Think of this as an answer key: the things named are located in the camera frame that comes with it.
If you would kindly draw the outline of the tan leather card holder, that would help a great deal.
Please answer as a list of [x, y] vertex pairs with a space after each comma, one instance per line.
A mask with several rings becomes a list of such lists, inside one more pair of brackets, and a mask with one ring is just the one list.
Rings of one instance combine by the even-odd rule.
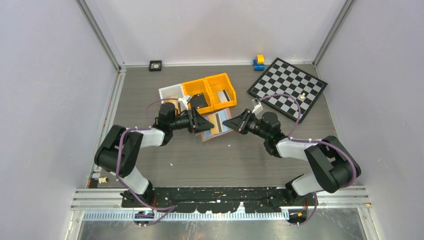
[[213, 127], [209, 130], [203, 131], [201, 133], [197, 133], [197, 136], [201, 137], [203, 142], [206, 142], [210, 139], [222, 136], [233, 130], [223, 124], [224, 121], [232, 118], [231, 112], [229, 108], [225, 108], [209, 115], [205, 115], [204, 118], [213, 124]]

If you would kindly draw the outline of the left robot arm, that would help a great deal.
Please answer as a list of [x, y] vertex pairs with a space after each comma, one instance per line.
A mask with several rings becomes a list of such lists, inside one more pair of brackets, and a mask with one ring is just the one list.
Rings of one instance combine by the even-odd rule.
[[195, 108], [177, 113], [170, 102], [161, 104], [153, 126], [147, 128], [126, 128], [113, 125], [97, 149], [93, 162], [113, 174], [134, 194], [134, 200], [141, 207], [153, 202], [153, 185], [136, 167], [141, 148], [162, 147], [170, 142], [175, 130], [188, 130], [197, 134], [214, 127]]

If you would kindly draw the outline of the black card in bin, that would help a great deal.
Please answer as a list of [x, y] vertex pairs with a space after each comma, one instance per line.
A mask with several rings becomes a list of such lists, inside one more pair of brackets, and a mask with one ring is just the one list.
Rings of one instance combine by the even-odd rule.
[[193, 108], [197, 110], [202, 108], [207, 108], [209, 106], [203, 93], [195, 94], [191, 98], [190, 104]]

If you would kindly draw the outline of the white striped card in bin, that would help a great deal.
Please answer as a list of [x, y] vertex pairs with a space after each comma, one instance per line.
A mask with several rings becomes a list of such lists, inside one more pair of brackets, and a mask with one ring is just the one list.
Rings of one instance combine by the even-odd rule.
[[226, 102], [231, 101], [231, 98], [230, 98], [229, 94], [227, 93], [227, 91], [225, 89], [217, 91], [216, 93], [217, 93], [218, 100], [219, 100], [220, 103], [226, 103]]

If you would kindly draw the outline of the gold card in white bin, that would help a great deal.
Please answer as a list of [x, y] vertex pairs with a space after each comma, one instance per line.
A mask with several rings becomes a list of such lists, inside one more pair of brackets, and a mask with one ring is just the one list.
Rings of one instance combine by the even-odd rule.
[[175, 106], [177, 113], [181, 112], [181, 105], [178, 101], [178, 98], [175, 96], [170, 97], [169, 99], [164, 100], [165, 103], [172, 103]]

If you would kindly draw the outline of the left orange plastic bin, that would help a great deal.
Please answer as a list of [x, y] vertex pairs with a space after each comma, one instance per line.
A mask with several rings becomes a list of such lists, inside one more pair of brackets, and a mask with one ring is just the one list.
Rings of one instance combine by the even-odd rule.
[[198, 113], [207, 114], [214, 111], [214, 104], [213, 104], [214, 97], [212, 94], [212, 90], [205, 78], [183, 82], [182, 86], [183, 86], [185, 94], [187, 95], [190, 95], [193, 97], [196, 94], [203, 93], [203, 95], [205, 96], [205, 99], [208, 103], [208, 107], [196, 109]]

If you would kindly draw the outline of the orange plastic bin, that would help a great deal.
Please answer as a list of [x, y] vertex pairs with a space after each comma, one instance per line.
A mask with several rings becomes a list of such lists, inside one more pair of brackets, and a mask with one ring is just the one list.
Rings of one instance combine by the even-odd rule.
[[190, 95], [193, 97], [196, 94], [203, 93], [203, 95], [205, 96], [205, 99], [208, 103], [208, 107], [196, 109], [198, 113], [207, 114], [214, 111], [214, 104], [213, 104], [214, 97], [212, 94], [212, 90], [205, 78], [183, 82], [182, 86], [183, 86], [185, 94], [187, 95]]
[[[215, 111], [235, 107], [237, 105], [237, 94], [227, 73], [206, 76], [205, 79], [210, 86], [214, 97], [213, 106]], [[220, 103], [217, 92], [221, 90], [227, 91], [231, 101]]]

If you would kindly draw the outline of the white plastic bin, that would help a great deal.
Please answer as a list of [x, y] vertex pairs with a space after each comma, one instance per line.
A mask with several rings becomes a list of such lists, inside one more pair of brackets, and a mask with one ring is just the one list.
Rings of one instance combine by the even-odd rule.
[[159, 88], [158, 92], [159, 92], [159, 96], [160, 96], [162, 104], [166, 103], [166, 102], [164, 102], [164, 100], [167, 100], [167, 99], [171, 98], [172, 96], [175, 96], [176, 98], [182, 98], [185, 95], [188, 95], [188, 94], [185, 93], [183, 85], [181, 83], [171, 85], [171, 86], [167, 86], [167, 87], [163, 87], [163, 88]]

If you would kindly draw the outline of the right orange plastic bin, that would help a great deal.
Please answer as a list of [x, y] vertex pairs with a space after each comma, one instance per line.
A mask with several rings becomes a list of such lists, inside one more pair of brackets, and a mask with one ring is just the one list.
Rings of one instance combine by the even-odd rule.
[[[205, 79], [210, 86], [214, 97], [213, 106], [215, 111], [235, 107], [237, 105], [237, 94], [227, 73], [206, 76]], [[227, 91], [231, 101], [220, 103], [217, 92], [221, 90]]]

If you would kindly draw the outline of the blue and yellow toy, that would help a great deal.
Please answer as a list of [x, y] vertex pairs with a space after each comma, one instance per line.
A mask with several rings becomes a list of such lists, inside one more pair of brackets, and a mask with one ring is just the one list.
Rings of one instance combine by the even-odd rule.
[[264, 71], [265, 70], [265, 58], [262, 54], [258, 54], [255, 59], [252, 61], [253, 69], [255, 71]]

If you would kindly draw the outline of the black and white chessboard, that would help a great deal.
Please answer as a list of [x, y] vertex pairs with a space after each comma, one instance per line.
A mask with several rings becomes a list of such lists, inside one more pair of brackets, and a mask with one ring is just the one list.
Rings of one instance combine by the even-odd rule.
[[[258, 99], [275, 94], [293, 96], [300, 106], [301, 124], [327, 85], [327, 82], [276, 58], [248, 88], [247, 93]], [[300, 98], [302, 93], [305, 93], [305, 99]]]

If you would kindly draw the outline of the small black square device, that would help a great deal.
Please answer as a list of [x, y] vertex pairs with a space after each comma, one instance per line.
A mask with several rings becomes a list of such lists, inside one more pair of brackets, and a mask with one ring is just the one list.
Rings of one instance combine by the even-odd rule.
[[160, 72], [162, 70], [163, 62], [161, 60], [151, 60], [149, 62], [148, 70], [150, 72]]

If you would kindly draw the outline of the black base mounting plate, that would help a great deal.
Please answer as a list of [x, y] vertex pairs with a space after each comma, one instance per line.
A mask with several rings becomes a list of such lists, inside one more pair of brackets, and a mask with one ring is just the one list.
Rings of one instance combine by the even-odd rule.
[[290, 190], [278, 187], [156, 187], [144, 198], [129, 190], [121, 193], [122, 207], [154, 207], [166, 213], [234, 213], [244, 208], [248, 214], [277, 213], [281, 207], [314, 207], [312, 194], [292, 196]]

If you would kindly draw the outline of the cream chess piece near rail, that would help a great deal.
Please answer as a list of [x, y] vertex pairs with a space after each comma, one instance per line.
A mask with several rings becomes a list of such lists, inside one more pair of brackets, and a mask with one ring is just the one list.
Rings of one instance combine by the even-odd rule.
[[100, 177], [100, 178], [97, 179], [97, 181], [98, 181], [98, 184], [105, 184], [109, 181], [109, 178], [108, 177]]

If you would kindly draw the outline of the aluminium front rail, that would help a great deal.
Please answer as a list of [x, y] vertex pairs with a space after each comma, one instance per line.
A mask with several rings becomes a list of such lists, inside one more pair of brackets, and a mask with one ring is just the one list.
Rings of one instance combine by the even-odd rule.
[[[202, 208], [202, 211], [216, 211], [217, 205], [229, 211], [241, 210], [245, 205], [250, 209], [263, 210], [279, 207], [293, 208], [371, 208], [373, 205], [364, 186], [351, 186], [335, 193], [317, 192], [296, 200], [284, 196], [284, 187], [156, 187], [148, 205], [168, 208], [182, 204], [185, 212]], [[124, 188], [82, 188], [77, 189], [71, 203], [72, 210], [117, 210], [143, 208], [134, 196]]]

